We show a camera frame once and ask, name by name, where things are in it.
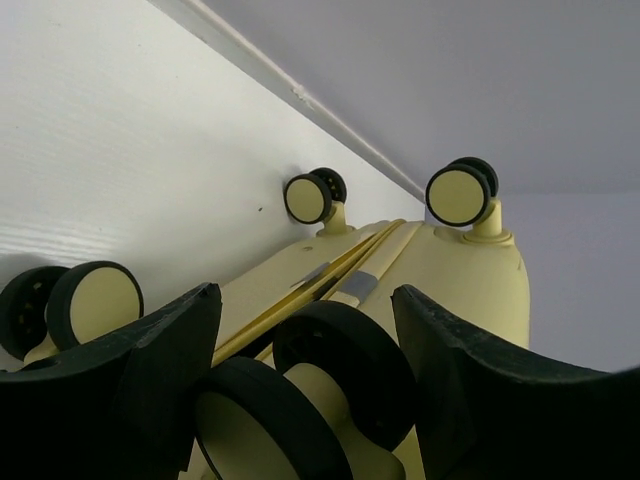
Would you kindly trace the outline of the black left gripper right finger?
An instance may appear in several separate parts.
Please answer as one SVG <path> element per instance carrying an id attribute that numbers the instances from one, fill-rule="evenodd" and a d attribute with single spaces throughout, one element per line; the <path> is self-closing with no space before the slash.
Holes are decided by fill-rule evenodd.
<path id="1" fill-rule="evenodd" d="M 578 367 L 516 346 L 404 285 L 392 305 L 418 385 L 429 479 L 635 479 L 639 371 Z"/>

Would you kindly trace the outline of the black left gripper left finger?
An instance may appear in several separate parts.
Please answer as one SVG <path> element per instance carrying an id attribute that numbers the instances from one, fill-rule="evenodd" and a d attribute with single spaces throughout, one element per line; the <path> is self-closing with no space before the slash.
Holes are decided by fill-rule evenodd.
<path id="1" fill-rule="evenodd" d="M 189 397 L 221 317 L 204 283 L 89 343 L 1 375 L 4 479 L 176 479 L 194 444 Z"/>

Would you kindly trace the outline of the yellow hard-shell suitcase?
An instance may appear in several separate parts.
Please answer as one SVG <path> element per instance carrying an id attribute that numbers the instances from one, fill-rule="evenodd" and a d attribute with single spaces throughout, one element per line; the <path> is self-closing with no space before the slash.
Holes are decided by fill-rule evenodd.
<path id="1" fill-rule="evenodd" d="M 218 335 L 190 391 L 194 444 L 176 479 L 429 479 L 391 297 L 413 286 L 527 346 L 528 275 L 498 190 L 487 162 L 463 157 L 426 186 L 431 222 L 355 228 L 337 172 L 293 177 L 286 210 L 319 231 L 218 285 Z M 2 290 L 1 345 L 19 371 L 154 312 L 121 264 L 33 268 Z"/>

